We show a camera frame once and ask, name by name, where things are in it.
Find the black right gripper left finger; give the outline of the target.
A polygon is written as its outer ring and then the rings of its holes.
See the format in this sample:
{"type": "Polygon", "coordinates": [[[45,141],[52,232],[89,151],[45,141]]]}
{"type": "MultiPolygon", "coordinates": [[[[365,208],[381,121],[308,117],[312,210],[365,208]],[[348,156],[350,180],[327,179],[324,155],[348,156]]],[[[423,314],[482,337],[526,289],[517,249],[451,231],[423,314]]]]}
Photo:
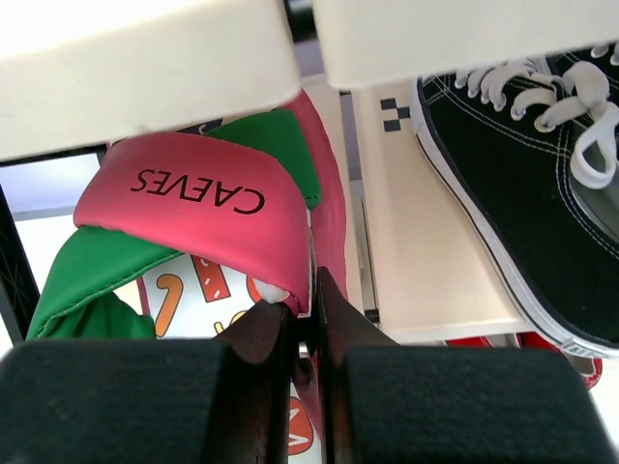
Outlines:
{"type": "Polygon", "coordinates": [[[42,340],[1,363],[5,463],[282,463],[290,313],[212,339],[42,340]]]}

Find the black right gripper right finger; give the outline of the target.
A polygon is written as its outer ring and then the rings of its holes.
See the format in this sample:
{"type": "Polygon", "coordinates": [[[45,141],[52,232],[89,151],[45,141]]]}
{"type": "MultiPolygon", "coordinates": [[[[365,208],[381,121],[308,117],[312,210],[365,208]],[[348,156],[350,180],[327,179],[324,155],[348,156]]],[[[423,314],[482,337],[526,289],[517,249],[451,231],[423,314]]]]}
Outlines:
{"type": "Polygon", "coordinates": [[[612,463],[580,377],[542,350],[404,346],[316,278],[327,463],[612,463]]]}

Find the pink green sandal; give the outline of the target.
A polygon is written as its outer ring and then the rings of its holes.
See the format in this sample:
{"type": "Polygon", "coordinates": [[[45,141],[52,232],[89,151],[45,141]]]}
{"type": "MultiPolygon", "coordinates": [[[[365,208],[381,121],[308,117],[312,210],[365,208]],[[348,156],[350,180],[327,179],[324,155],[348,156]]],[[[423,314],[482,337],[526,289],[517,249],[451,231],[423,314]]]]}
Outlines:
{"type": "Polygon", "coordinates": [[[346,292],[339,166],[311,99],[213,130],[113,144],[74,209],[26,343],[212,339],[255,305],[290,313],[287,458],[321,458],[317,273],[346,292]]]}

